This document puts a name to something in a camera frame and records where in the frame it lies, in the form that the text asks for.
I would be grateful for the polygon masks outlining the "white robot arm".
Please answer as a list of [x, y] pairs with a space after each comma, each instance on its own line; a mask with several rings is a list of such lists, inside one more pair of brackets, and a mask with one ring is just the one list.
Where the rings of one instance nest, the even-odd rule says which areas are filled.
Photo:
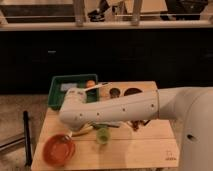
[[72, 131], [91, 122], [180, 119], [179, 171], [213, 171], [213, 87], [157, 89], [90, 103], [83, 89], [72, 88], [59, 118]]

